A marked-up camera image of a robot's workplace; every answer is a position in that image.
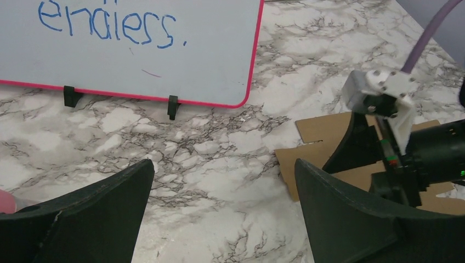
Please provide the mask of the brown cardboard box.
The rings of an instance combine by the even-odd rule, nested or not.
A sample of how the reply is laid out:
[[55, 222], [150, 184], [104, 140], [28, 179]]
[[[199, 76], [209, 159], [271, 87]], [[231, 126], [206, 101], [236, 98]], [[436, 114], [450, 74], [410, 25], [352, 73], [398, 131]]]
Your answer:
[[[274, 151], [293, 202], [299, 201], [294, 178], [296, 160], [300, 158], [322, 168], [341, 142], [349, 121], [349, 112], [298, 120], [296, 126], [304, 145]], [[464, 199], [442, 196], [455, 189], [450, 182], [429, 186], [425, 192], [420, 193], [422, 205], [419, 208], [437, 213], [463, 215]]]

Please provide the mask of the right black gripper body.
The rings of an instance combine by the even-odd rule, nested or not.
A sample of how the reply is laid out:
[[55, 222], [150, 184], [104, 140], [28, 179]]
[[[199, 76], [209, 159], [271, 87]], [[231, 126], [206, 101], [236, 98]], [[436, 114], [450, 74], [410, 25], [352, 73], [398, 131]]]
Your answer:
[[403, 157], [388, 120], [376, 117], [384, 171], [371, 175], [369, 193], [410, 207], [422, 205], [418, 178], [410, 160]]

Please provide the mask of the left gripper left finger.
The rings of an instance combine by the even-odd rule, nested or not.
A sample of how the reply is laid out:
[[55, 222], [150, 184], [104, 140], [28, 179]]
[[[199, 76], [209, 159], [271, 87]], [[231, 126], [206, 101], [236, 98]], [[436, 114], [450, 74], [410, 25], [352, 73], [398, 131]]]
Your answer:
[[1, 262], [131, 262], [154, 178], [144, 159], [46, 202], [1, 214]]

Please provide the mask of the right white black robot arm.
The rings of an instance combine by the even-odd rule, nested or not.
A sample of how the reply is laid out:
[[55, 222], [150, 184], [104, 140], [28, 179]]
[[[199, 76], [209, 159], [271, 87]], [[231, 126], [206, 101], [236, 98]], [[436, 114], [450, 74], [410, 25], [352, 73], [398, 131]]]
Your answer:
[[404, 92], [407, 78], [379, 71], [353, 71], [343, 88], [351, 118], [323, 170], [330, 174], [382, 162], [370, 192], [418, 207], [432, 184], [464, 179], [464, 121], [413, 130], [415, 111]]

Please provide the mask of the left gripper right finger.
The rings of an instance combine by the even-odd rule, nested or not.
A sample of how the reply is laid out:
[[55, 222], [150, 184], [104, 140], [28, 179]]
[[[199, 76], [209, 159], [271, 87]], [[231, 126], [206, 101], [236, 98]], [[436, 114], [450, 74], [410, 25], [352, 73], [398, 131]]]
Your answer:
[[294, 177], [315, 262], [464, 262], [464, 216], [389, 201], [303, 159]]

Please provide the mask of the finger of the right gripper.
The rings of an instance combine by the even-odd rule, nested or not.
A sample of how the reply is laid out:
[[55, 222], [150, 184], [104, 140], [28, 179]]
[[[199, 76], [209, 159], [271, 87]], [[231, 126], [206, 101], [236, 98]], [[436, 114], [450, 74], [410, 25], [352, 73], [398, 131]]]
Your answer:
[[382, 151], [375, 126], [368, 124], [365, 115], [353, 112], [347, 131], [322, 169], [335, 174], [381, 160]]

